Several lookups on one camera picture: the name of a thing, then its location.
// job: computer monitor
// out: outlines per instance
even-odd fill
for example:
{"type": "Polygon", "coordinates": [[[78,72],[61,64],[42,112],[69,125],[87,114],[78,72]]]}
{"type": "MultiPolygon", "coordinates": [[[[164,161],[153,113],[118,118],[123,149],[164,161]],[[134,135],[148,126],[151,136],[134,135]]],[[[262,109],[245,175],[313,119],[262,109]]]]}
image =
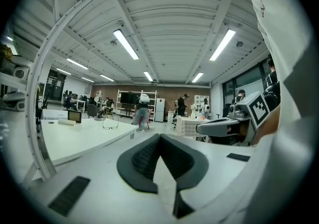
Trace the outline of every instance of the computer monitor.
{"type": "Polygon", "coordinates": [[[81,123],[82,112],[68,110],[68,120],[74,120],[76,123],[81,123]]]}

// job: ceiling light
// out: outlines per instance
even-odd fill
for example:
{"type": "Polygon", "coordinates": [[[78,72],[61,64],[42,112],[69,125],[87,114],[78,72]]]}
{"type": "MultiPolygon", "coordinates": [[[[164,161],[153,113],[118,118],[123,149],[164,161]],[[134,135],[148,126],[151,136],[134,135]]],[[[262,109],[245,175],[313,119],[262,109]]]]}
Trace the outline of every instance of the ceiling light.
{"type": "Polygon", "coordinates": [[[86,81],[89,81],[89,82],[91,82],[91,83],[94,83],[93,81],[91,81],[91,80],[89,80],[89,79],[86,79],[86,78],[84,78],[84,77],[82,77],[82,79],[83,79],[83,80],[86,80],[86,81]]]}
{"type": "Polygon", "coordinates": [[[235,31],[230,30],[230,29],[227,31],[224,39],[221,41],[220,45],[215,50],[213,56],[211,56],[211,58],[209,60],[215,61],[218,58],[220,53],[225,49],[225,47],[227,46],[229,41],[233,38],[235,33],[236,33],[235,31]]]}
{"type": "Polygon", "coordinates": [[[204,73],[198,73],[198,75],[195,77],[195,79],[193,80],[193,83],[197,82],[198,79],[203,75],[204,73]]]}
{"type": "Polygon", "coordinates": [[[123,45],[123,47],[127,50],[127,52],[132,56],[134,60],[139,59],[138,55],[133,50],[130,43],[127,41],[126,37],[123,35],[120,29],[115,30],[113,34],[116,36],[116,38],[119,40],[119,42],[123,45]]]}
{"type": "Polygon", "coordinates": [[[105,79],[108,79],[108,80],[110,80],[111,82],[113,82],[114,80],[112,80],[112,79],[110,79],[109,77],[106,77],[106,76],[104,76],[104,75],[101,75],[102,77],[104,77],[105,79]]]}
{"type": "Polygon", "coordinates": [[[63,71],[63,70],[61,70],[61,69],[59,69],[59,68],[57,68],[56,70],[58,70],[58,71],[60,71],[60,72],[62,72],[62,73],[65,73],[65,74],[71,75],[70,73],[65,72],[65,71],[63,71]]]}
{"type": "Polygon", "coordinates": [[[148,80],[149,80],[150,82],[153,81],[153,79],[151,78],[151,76],[150,76],[150,74],[148,73],[148,71],[145,71],[144,74],[146,75],[146,77],[148,78],[148,80]]]}
{"type": "Polygon", "coordinates": [[[79,63],[73,61],[72,59],[67,59],[67,61],[70,61],[70,62],[72,62],[73,64],[75,64],[75,65],[77,65],[77,66],[79,66],[79,67],[82,67],[82,68],[84,68],[84,69],[88,69],[87,67],[82,66],[81,64],[79,64],[79,63]]]}

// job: eyeglasses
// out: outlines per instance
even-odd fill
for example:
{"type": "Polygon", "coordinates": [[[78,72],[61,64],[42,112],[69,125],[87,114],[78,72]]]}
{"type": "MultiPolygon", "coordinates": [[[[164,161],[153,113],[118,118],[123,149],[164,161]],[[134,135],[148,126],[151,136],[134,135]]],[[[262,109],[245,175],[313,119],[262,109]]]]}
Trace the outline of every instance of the eyeglasses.
{"type": "Polygon", "coordinates": [[[104,126],[104,117],[103,117],[103,119],[102,119],[102,127],[103,127],[103,129],[118,129],[118,127],[119,127],[119,117],[118,117],[117,126],[104,126]]]}

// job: white table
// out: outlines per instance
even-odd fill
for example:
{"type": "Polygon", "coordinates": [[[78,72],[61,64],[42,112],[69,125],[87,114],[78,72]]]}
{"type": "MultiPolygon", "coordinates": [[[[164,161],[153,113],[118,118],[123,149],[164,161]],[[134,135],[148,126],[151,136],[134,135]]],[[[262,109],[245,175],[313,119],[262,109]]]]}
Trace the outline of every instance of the white table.
{"type": "MultiPolygon", "coordinates": [[[[104,127],[117,124],[117,120],[104,121],[104,127]]],[[[54,166],[75,160],[113,142],[133,139],[138,128],[119,122],[117,129],[104,129],[101,121],[92,118],[82,119],[82,123],[75,126],[58,124],[57,120],[43,120],[41,126],[44,142],[54,166]]]]}
{"type": "Polygon", "coordinates": [[[68,111],[43,109],[41,119],[68,119],[68,111]]]}
{"type": "Polygon", "coordinates": [[[85,104],[86,104],[86,102],[85,101],[83,101],[83,100],[78,100],[78,99],[73,99],[74,101],[76,101],[76,108],[77,108],[77,110],[79,110],[79,103],[83,103],[83,110],[82,110],[82,112],[84,112],[85,111],[85,104]]]}
{"type": "Polygon", "coordinates": [[[207,135],[202,135],[196,132],[196,126],[203,122],[209,121],[208,119],[196,120],[189,117],[177,116],[176,123],[176,135],[185,137],[198,137],[206,136],[206,142],[208,141],[207,135]]]}

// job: white refrigerator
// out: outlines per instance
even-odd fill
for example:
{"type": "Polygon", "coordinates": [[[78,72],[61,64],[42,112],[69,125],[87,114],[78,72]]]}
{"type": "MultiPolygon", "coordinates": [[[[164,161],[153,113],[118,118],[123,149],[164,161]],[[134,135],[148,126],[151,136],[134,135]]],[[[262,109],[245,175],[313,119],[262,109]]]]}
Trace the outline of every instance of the white refrigerator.
{"type": "Polygon", "coordinates": [[[165,99],[156,99],[155,121],[164,121],[165,99]]]}

